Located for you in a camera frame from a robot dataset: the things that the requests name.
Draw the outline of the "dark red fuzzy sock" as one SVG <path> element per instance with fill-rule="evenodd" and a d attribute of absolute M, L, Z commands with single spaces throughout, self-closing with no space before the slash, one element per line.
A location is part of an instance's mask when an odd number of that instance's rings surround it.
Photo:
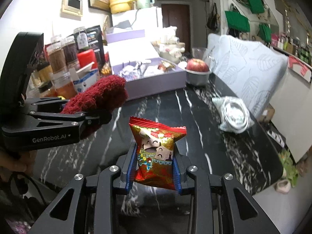
<path fill-rule="evenodd" d="M 128 99 L 125 86 L 126 80 L 118 75 L 102 78 L 86 91 L 71 98 L 65 104 L 62 113 L 75 114 L 103 110 L 112 112 Z"/>

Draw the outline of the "red snack packet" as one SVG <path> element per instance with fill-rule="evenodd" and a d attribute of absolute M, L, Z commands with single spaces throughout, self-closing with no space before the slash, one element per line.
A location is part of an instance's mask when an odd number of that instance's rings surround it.
<path fill-rule="evenodd" d="M 129 126 L 137 143 L 134 181 L 173 190 L 175 142 L 187 135 L 186 127 L 169 127 L 133 116 L 129 119 Z"/>

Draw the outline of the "blue white carton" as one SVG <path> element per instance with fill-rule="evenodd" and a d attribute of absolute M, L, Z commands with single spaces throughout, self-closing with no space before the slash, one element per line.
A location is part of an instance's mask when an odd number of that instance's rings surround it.
<path fill-rule="evenodd" d="M 75 68 L 69 69 L 75 90 L 78 93 L 86 91 L 100 79 L 99 70 L 92 68 L 94 64 L 94 62 L 91 62 L 79 70 L 75 70 Z"/>

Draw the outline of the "red canister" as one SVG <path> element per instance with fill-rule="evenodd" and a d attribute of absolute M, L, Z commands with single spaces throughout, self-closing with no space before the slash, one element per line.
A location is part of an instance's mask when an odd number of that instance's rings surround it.
<path fill-rule="evenodd" d="M 80 63 L 80 67 L 83 68 L 86 65 L 89 65 L 90 63 L 94 63 L 92 65 L 92 69 L 97 69 L 98 68 L 98 64 L 97 64 L 97 59 L 96 59 L 96 55 L 93 49 L 89 49 L 83 52 L 80 52 L 77 54 L 79 63 Z"/>

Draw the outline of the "white lid glass jar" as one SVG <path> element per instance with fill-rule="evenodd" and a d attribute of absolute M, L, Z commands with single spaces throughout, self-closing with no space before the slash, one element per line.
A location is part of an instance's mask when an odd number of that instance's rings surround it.
<path fill-rule="evenodd" d="M 87 31 L 85 27 L 78 27 L 74 29 L 74 38 L 79 52 L 83 52 L 89 49 Z"/>

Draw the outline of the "black printed box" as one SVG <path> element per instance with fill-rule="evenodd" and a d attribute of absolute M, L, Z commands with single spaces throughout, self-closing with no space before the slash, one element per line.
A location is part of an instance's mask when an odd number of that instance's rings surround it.
<path fill-rule="evenodd" d="M 102 31 L 99 25 L 86 29 L 88 45 L 94 50 L 98 66 L 105 64 Z"/>

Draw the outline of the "lavender gift box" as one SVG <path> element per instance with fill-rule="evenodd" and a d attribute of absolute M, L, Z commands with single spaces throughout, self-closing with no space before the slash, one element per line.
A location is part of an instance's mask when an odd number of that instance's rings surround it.
<path fill-rule="evenodd" d="M 126 81 L 129 99 L 138 99 L 184 88 L 186 72 L 175 63 L 158 55 L 144 30 L 123 30 L 106 34 L 107 49 L 113 74 L 123 67 L 141 63 L 143 77 Z"/>

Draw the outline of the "small metal bowl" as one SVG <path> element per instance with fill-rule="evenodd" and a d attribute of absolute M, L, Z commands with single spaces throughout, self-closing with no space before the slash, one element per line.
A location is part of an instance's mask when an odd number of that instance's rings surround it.
<path fill-rule="evenodd" d="M 186 69 L 186 83 L 196 86 L 202 87 L 208 84 L 208 79 L 211 72 L 197 72 Z"/>

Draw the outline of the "cream cartoon kettle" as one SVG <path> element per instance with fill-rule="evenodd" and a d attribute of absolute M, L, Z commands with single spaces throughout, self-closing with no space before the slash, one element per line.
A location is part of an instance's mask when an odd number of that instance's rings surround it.
<path fill-rule="evenodd" d="M 184 52 L 185 44 L 183 42 L 176 44 L 159 44 L 159 56 L 175 64 L 181 61 Z"/>

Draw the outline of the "green slippers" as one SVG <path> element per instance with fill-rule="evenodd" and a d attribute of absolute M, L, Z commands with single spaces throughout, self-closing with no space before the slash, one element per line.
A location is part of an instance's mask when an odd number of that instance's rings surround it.
<path fill-rule="evenodd" d="M 293 163 L 291 153 L 289 150 L 283 149 L 278 155 L 283 167 L 282 179 L 288 180 L 291 187 L 294 188 L 297 184 L 299 171 L 297 170 L 296 165 Z"/>

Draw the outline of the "red apple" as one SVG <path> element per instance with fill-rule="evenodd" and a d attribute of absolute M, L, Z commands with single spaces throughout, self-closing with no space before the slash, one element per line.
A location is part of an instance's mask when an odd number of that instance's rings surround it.
<path fill-rule="evenodd" d="M 208 72 L 209 66 L 201 59 L 190 59 L 187 62 L 186 69 L 195 72 Z"/>

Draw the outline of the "clear plastic bag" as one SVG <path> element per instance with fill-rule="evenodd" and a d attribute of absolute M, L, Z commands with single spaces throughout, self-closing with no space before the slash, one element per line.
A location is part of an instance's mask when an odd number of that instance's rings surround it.
<path fill-rule="evenodd" d="M 177 27 L 163 27 L 157 28 L 153 33 L 151 43 L 153 45 L 160 44 L 177 44 L 179 43 L 179 37 L 176 36 Z"/>

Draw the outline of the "white refrigerator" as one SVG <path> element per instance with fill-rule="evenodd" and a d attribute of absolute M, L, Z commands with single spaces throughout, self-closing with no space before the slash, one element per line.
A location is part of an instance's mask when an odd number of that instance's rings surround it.
<path fill-rule="evenodd" d="M 112 15 L 113 26 L 109 32 L 122 32 L 123 30 L 154 30 L 163 28 L 162 9 L 150 7 L 130 10 Z"/>

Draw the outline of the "yellow enamel pot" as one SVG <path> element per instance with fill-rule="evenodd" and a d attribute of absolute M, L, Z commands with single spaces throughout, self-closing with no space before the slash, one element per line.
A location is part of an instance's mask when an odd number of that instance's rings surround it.
<path fill-rule="evenodd" d="M 137 0 L 109 0 L 111 14 L 117 14 L 131 10 L 131 4 L 134 1 Z"/>

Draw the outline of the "clear glass mug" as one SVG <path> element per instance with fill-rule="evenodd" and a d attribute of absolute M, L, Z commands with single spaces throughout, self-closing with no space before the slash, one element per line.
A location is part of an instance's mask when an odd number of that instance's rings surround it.
<path fill-rule="evenodd" d="M 209 66 L 215 63 L 215 59 L 206 48 L 192 48 L 192 57 L 204 61 Z"/>

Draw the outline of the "white cabinet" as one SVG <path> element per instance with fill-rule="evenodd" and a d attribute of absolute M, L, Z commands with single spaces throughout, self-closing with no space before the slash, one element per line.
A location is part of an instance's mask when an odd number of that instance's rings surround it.
<path fill-rule="evenodd" d="M 272 122 L 298 162 L 311 147 L 311 84 L 287 68 L 270 105 L 275 110 Z"/>

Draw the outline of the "dark wooden door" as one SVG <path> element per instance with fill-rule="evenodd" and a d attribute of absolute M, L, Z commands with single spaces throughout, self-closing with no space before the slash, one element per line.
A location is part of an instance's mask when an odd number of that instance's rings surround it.
<path fill-rule="evenodd" d="M 187 4 L 162 4 L 163 27 L 177 27 L 176 36 L 185 44 L 186 52 L 191 48 L 190 9 Z"/>

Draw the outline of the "black hanging handbag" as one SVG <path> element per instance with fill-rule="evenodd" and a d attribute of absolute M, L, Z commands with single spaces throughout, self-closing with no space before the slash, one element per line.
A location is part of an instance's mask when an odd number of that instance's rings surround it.
<path fill-rule="evenodd" d="M 219 32 L 220 19 L 219 19 L 219 14 L 217 11 L 216 3 L 214 3 L 212 6 L 212 11 L 210 12 L 210 15 L 208 16 L 206 26 L 208 29 L 210 29 L 213 32 Z"/>

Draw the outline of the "large green tote bag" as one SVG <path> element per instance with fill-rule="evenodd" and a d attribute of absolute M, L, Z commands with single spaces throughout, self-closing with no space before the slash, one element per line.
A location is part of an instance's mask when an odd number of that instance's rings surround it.
<path fill-rule="evenodd" d="M 250 32 L 250 23 L 248 18 L 243 16 L 233 3 L 230 4 L 230 10 L 225 11 L 225 15 L 229 28 L 243 33 Z"/>

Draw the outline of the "upper green tote bag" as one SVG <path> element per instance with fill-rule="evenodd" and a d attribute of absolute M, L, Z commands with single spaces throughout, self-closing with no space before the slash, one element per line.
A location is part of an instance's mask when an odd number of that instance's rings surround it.
<path fill-rule="evenodd" d="M 250 10 L 253 14 L 264 13 L 264 5 L 261 0 L 248 0 L 250 4 Z"/>

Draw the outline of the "wall intercom panel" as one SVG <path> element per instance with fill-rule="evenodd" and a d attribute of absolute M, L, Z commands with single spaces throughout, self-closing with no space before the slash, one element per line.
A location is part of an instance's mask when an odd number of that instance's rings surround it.
<path fill-rule="evenodd" d="M 61 11 L 65 14 L 82 16 L 82 0 L 62 0 Z"/>

